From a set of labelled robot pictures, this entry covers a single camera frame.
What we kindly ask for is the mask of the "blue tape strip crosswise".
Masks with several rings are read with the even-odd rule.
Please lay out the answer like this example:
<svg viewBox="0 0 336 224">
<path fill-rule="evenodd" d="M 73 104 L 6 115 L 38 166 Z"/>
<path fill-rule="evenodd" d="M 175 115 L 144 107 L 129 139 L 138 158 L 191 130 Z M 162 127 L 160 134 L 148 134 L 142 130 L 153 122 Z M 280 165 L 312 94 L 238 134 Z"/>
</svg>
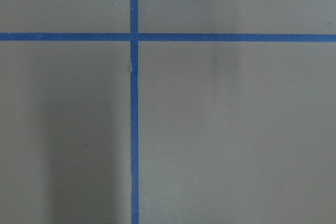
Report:
<svg viewBox="0 0 336 224">
<path fill-rule="evenodd" d="M 328 34 L 1 33 L 1 41 L 335 42 Z"/>
</svg>

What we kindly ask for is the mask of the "blue tape strip lengthwise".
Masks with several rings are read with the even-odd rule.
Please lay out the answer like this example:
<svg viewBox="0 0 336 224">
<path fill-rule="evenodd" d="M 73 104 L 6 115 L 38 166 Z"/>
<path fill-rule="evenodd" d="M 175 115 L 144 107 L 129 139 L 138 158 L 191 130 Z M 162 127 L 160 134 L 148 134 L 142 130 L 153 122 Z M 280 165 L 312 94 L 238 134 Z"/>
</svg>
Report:
<svg viewBox="0 0 336 224">
<path fill-rule="evenodd" d="M 139 223 L 139 0 L 130 0 L 131 223 Z"/>
</svg>

